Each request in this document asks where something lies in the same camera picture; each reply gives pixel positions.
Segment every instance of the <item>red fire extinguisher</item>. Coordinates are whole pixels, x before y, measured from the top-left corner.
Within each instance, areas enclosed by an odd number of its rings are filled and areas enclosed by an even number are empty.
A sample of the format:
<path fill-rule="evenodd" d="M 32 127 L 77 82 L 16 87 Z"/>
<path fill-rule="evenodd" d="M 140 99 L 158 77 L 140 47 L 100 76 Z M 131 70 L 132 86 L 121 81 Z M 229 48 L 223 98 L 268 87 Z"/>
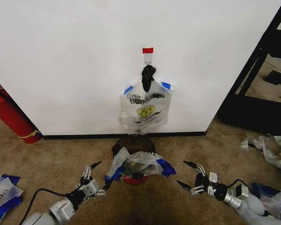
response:
<path fill-rule="evenodd" d="M 26 143 L 35 143 L 41 135 L 25 118 L 5 90 L 0 90 L 0 119 Z"/>

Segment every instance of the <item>yellow smiley face logo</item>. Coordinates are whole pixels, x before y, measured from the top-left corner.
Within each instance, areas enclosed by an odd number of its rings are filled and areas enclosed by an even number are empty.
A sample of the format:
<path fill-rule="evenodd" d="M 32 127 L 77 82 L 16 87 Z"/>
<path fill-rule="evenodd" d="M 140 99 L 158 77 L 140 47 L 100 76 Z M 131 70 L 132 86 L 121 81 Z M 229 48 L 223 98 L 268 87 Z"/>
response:
<path fill-rule="evenodd" d="M 141 116 L 141 117 L 147 117 L 149 116 L 152 112 L 154 111 L 154 106 L 151 105 L 147 108 L 141 108 L 139 110 L 137 110 L 137 113 Z"/>

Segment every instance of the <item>floor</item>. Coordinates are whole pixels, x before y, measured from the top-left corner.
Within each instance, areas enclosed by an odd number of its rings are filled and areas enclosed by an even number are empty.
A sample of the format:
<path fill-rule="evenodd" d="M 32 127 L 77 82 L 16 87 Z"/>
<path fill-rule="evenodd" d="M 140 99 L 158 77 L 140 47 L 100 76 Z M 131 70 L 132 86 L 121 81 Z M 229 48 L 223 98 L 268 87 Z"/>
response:
<path fill-rule="evenodd" d="M 266 61 L 248 89 L 246 96 L 281 102 L 281 98 L 279 98 L 281 96 L 281 84 L 274 85 L 264 81 L 265 77 L 272 70 L 281 73 L 281 59 L 272 58 L 270 55 L 267 55 Z"/>
<path fill-rule="evenodd" d="M 232 208 L 207 194 L 190 196 L 176 180 L 194 185 L 196 172 L 182 162 L 188 160 L 201 163 L 208 172 L 218 173 L 219 181 L 225 184 L 242 179 L 248 184 L 258 182 L 281 189 L 280 171 L 257 150 L 240 149 L 247 132 L 258 135 L 215 118 L 206 136 L 152 138 L 157 153 L 172 164 L 177 174 L 169 178 L 152 175 L 137 186 L 114 182 L 106 197 L 82 204 L 68 224 L 245 225 Z M 103 185 L 112 163 L 111 148 L 116 142 L 117 139 L 40 140 L 25 144 L 0 120 L 0 173 L 21 176 L 18 186 L 24 190 L 23 203 L 10 211 L 2 224 L 18 224 L 39 188 L 60 193 L 72 191 L 84 166 L 99 160 L 102 163 L 92 176 Z M 40 193 L 31 213 L 47 212 L 58 199 Z"/>

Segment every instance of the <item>trash can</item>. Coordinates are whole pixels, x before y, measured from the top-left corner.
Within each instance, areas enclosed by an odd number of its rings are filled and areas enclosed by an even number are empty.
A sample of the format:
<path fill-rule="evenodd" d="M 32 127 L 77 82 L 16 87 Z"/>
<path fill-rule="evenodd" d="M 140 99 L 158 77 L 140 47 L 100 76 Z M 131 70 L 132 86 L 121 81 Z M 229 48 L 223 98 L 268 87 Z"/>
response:
<path fill-rule="evenodd" d="M 128 137 L 120 139 L 115 146 L 112 147 L 113 157 L 125 147 L 129 154 L 132 155 L 136 152 L 152 152 L 155 153 L 155 146 L 151 140 L 142 135 L 129 135 Z M 128 184 L 140 184 L 146 180 L 146 176 L 142 173 L 148 165 L 136 163 L 126 167 L 126 172 L 132 175 L 130 179 L 124 179 Z"/>

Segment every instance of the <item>red object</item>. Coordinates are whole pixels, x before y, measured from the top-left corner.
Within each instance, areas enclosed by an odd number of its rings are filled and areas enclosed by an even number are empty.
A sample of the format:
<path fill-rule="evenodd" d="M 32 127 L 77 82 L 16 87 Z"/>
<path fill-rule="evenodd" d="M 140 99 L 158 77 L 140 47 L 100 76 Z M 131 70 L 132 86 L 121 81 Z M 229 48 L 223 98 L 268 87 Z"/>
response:
<path fill-rule="evenodd" d="M 153 48 L 143 48 L 142 49 L 142 53 L 145 54 L 145 53 L 153 53 Z"/>
<path fill-rule="evenodd" d="M 143 176 L 141 180 L 130 178 L 130 179 L 124 179 L 124 181 L 127 184 L 141 184 L 142 182 L 145 182 L 146 179 L 147 179 L 147 176 Z"/>
<path fill-rule="evenodd" d="M 6 98 L 11 99 L 5 90 L 0 93 Z M 0 96 L 0 119 L 6 123 L 20 138 L 26 143 L 35 143 L 41 139 L 41 135 L 30 124 L 11 102 Z"/>

